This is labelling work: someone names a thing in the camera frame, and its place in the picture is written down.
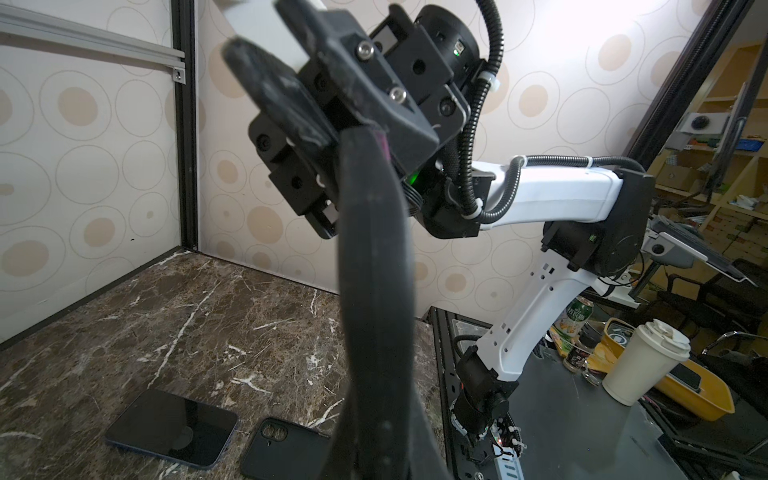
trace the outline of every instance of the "cylindrical black motor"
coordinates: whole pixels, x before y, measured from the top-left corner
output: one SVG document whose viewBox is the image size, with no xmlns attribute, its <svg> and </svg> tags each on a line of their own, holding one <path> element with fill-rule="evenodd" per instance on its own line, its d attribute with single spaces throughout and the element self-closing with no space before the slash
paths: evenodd
<svg viewBox="0 0 768 480">
<path fill-rule="evenodd" d="M 459 90 L 463 90 L 480 63 L 478 44 L 469 28 L 451 12 L 437 5 L 422 8 L 416 23 L 424 27 L 435 42 L 445 63 L 453 70 L 454 83 Z"/>
</svg>

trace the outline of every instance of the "silver screw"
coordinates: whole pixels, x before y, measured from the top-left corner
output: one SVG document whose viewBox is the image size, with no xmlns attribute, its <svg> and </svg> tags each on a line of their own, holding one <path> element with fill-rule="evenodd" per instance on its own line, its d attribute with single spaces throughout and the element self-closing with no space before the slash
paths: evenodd
<svg viewBox="0 0 768 480">
<path fill-rule="evenodd" d="M 373 58 L 375 49 L 376 47 L 373 46 L 373 43 L 367 40 L 363 40 L 357 45 L 355 53 L 357 54 L 357 58 L 360 61 L 368 61 Z"/>
<path fill-rule="evenodd" d="M 389 97 L 395 102 L 401 104 L 402 102 L 406 101 L 408 92 L 406 92 L 405 88 L 403 87 L 394 87 L 389 91 Z"/>
</svg>

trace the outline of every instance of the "white lid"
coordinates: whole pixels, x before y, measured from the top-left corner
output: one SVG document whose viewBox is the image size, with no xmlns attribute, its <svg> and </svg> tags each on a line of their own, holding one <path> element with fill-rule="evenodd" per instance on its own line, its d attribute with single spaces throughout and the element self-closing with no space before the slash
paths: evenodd
<svg viewBox="0 0 768 480">
<path fill-rule="evenodd" d="M 690 340 L 683 333 L 659 319 L 637 328 L 636 334 L 664 355 L 684 362 L 690 355 Z"/>
</svg>

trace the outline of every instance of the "gray tabletop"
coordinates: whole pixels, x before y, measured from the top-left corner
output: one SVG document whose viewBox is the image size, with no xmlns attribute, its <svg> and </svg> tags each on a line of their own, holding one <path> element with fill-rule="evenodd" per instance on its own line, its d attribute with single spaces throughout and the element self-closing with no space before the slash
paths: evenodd
<svg viewBox="0 0 768 480">
<path fill-rule="evenodd" d="M 528 445 L 526 480 L 687 478 L 642 406 L 621 405 L 559 360 L 531 355 L 509 411 Z"/>
</svg>

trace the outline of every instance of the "metal bracket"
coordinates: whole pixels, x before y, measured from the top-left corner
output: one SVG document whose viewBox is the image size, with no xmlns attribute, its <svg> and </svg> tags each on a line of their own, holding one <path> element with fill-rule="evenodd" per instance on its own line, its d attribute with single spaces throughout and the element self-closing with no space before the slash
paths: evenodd
<svg viewBox="0 0 768 480">
<path fill-rule="evenodd" d="M 183 68 L 175 67 L 174 71 L 170 74 L 170 77 L 178 84 L 187 84 L 187 71 Z"/>
<path fill-rule="evenodd" d="M 184 83 L 184 52 L 149 41 L 9 5 L 0 5 L 0 33 L 166 65 L 174 69 L 174 81 L 180 69 Z"/>
</svg>

